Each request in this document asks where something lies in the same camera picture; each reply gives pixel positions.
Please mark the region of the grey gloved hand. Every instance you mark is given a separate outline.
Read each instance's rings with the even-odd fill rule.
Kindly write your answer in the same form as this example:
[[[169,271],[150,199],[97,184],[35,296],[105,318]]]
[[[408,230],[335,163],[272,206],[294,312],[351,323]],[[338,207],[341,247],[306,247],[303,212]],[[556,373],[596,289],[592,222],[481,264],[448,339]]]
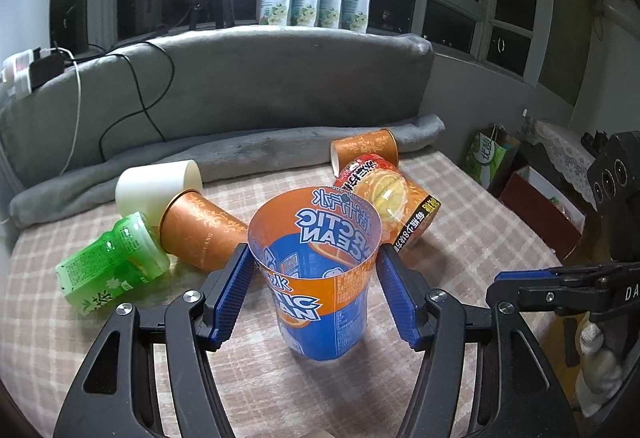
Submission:
[[[616,395],[623,384],[623,370],[605,346],[603,331],[587,317],[578,325],[575,344],[580,360],[576,399],[582,415],[590,418]]]

